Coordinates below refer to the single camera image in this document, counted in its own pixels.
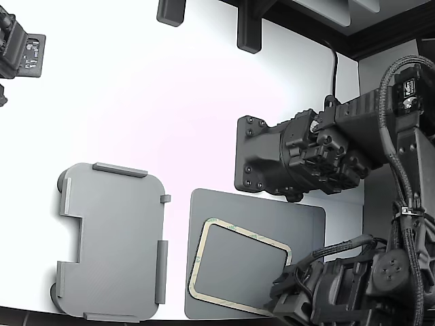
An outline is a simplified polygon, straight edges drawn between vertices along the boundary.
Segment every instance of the tape outline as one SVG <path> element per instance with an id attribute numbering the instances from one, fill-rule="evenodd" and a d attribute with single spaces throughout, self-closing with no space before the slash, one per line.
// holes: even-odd
<path id="1" fill-rule="evenodd" d="M 201 237 L 198 244 L 198 250 L 196 251 L 196 257 L 194 258 L 194 264 L 192 267 L 192 273 L 190 274 L 190 281 L 188 286 L 188 291 L 190 295 L 197 300 L 209 302 L 211 304 L 217 304 L 219 306 L 224 306 L 227 308 L 237 309 L 245 312 L 251 312 L 253 314 L 261 314 L 263 316 L 273 316 L 269 311 L 264 309 L 259 309 L 251 306 L 247 306 L 245 304 L 238 304 L 236 302 L 220 299 L 218 297 L 213 297 L 212 295 L 207 295 L 204 293 L 199 293 L 195 289 L 196 279 L 198 278 L 198 271 L 201 265 L 201 258 L 204 253 L 205 243 L 207 241 L 207 236 L 209 234 L 210 227 L 212 225 L 220 226 L 221 228 L 227 229 L 229 231 L 236 232 L 253 240 L 257 240 L 265 243 L 266 245 L 270 245 L 272 247 L 284 250 L 287 253 L 287 259 L 285 261 L 285 265 L 288 266 L 292 262 L 292 250 L 291 248 L 281 242 L 275 241 L 273 239 L 267 238 L 265 236 L 261 236 L 255 232 L 246 230 L 244 228 L 240 228 L 234 224 L 222 221 L 221 219 L 210 218 L 206 220 L 204 223 L 203 231 L 201 232 Z"/>

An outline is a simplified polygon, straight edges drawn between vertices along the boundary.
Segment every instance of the black mount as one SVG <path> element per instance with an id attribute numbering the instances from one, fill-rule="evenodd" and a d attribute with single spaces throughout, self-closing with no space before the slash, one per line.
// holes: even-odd
<path id="1" fill-rule="evenodd" d="M 262 18 L 277 0 L 240 0 L 237 47 L 255 54 L 261 50 Z M 184 21 L 186 0 L 160 0 L 157 20 L 178 27 Z"/>

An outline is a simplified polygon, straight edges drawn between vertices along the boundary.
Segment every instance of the black shelf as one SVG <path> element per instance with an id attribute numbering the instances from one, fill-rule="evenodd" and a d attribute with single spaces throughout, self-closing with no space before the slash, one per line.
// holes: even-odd
<path id="1" fill-rule="evenodd" d="M 261 19 L 264 18 L 279 26 L 294 31 L 317 43 L 330 43 L 344 56 L 359 61 L 398 46 L 412 39 L 435 35 L 435 1 L 429 1 L 411 10 L 383 20 L 349 36 L 277 0 L 220 0 L 239 9 L 237 46 L 245 51 L 256 53 L 261 50 Z M 177 21 L 165 22 L 162 9 L 169 11 L 171 2 L 178 3 Z M 160 0 L 158 19 L 161 22 L 178 26 L 184 19 L 185 0 Z"/>

